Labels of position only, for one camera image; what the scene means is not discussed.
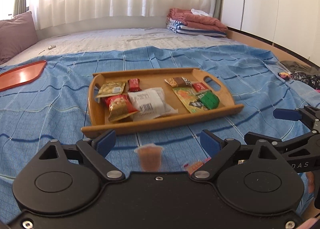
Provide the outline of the person's right hand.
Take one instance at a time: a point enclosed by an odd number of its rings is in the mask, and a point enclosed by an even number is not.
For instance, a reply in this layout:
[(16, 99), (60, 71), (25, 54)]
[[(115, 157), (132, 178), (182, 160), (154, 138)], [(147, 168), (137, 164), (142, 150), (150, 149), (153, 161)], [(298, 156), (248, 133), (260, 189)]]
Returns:
[(306, 178), (308, 179), (308, 192), (311, 194), (315, 190), (315, 176), (313, 172), (307, 172)]

